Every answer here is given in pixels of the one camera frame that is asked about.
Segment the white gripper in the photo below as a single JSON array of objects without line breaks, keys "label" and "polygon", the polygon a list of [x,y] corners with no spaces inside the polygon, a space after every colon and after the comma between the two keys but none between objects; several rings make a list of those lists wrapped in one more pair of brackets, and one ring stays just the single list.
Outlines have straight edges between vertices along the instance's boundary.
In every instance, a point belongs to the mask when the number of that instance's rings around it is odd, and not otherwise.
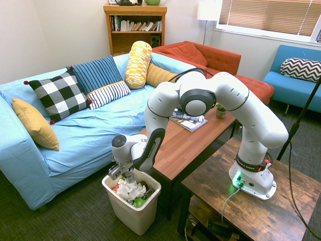
[{"label": "white gripper", "polygon": [[132,176],[134,176],[134,168],[132,167],[132,162],[115,162],[112,173],[123,173],[122,176],[125,179],[127,178],[128,173],[131,173]]}]

